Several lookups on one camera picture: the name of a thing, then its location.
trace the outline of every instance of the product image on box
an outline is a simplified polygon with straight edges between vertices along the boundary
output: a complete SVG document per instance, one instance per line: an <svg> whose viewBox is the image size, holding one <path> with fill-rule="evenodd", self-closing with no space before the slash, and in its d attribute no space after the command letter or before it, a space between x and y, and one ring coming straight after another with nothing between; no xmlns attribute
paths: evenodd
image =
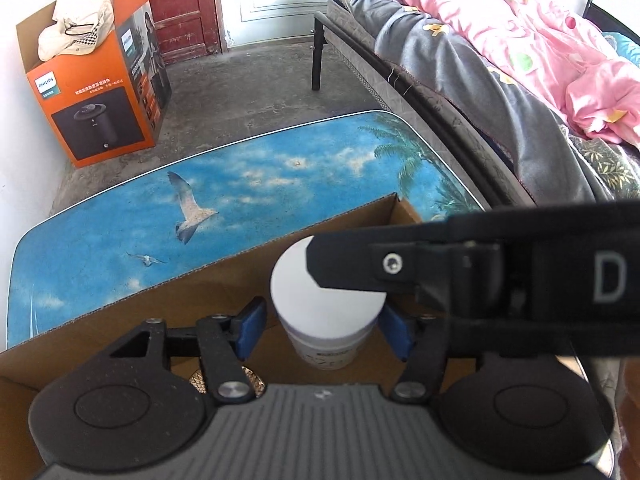
<svg viewBox="0 0 640 480"><path fill-rule="evenodd" d="M160 54L148 2L118 27L117 35L138 99L146 107L144 101L148 100L148 94L152 92L158 106L165 108L171 96L171 85Z"/></svg>
<svg viewBox="0 0 640 480"><path fill-rule="evenodd" d="M145 110L146 117L149 119L151 128L155 129L156 124L159 123L162 117L162 112L158 105L158 94L154 93L153 87L146 74L140 77L136 91L140 96L140 103Z"/></svg>
<svg viewBox="0 0 640 480"><path fill-rule="evenodd" d="M52 118L78 159L144 140L123 87L73 104Z"/></svg>

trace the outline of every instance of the palm tree print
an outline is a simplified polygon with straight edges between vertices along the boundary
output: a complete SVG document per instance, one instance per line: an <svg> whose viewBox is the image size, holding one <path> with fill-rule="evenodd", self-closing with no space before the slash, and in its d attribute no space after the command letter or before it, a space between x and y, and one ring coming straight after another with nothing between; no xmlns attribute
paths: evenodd
<svg viewBox="0 0 640 480"><path fill-rule="evenodd" d="M446 214L459 214L478 209L476 202L453 183L452 176L446 170L438 156L420 139L407 135L404 122L390 114L376 114L374 118L379 126L360 126L384 143L374 150L376 158L394 156L402 160L398 172L398 187L402 196L409 198L414 186L415 175L424 162L430 163L440 174L436 190L440 195L435 203Z"/></svg>

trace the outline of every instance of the gray blanket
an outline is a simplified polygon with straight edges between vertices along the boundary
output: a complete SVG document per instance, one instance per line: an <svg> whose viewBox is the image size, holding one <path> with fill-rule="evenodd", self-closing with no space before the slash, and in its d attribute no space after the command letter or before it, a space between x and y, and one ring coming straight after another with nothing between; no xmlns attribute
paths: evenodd
<svg viewBox="0 0 640 480"><path fill-rule="evenodd" d="M638 167L624 150L574 136L447 25L393 0L351 0L351 11L375 38L375 53L449 100L537 204L638 196Z"/></svg>

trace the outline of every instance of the red wooden door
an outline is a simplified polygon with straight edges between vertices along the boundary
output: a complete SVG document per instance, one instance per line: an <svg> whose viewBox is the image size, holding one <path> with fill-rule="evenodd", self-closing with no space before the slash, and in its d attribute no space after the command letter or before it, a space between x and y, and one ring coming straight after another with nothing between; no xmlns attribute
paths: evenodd
<svg viewBox="0 0 640 480"><path fill-rule="evenodd" d="M149 0L165 63L220 52L215 0Z"/></svg>

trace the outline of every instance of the philips logo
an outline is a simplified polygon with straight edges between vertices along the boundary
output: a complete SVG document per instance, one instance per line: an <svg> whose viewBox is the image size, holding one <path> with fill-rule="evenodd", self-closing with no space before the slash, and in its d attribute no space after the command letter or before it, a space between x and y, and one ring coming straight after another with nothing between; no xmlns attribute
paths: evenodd
<svg viewBox="0 0 640 480"><path fill-rule="evenodd" d="M56 77L53 72L46 73L45 75L36 79L36 86L38 91L42 94L45 90L49 90L56 85Z"/></svg>
<svg viewBox="0 0 640 480"><path fill-rule="evenodd" d="M130 28L127 29L120 39L122 40L122 46L124 47L124 51L127 53L127 56L131 56L131 54L135 53L136 49L133 46L133 35Z"/></svg>
<svg viewBox="0 0 640 480"><path fill-rule="evenodd" d="M53 72L48 72L45 75L40 76L36 79L35 83L38 88L38 92L40 92L42 97L45 99L60 93L58 83L56 82L56 76L53 75Z"/></svg>

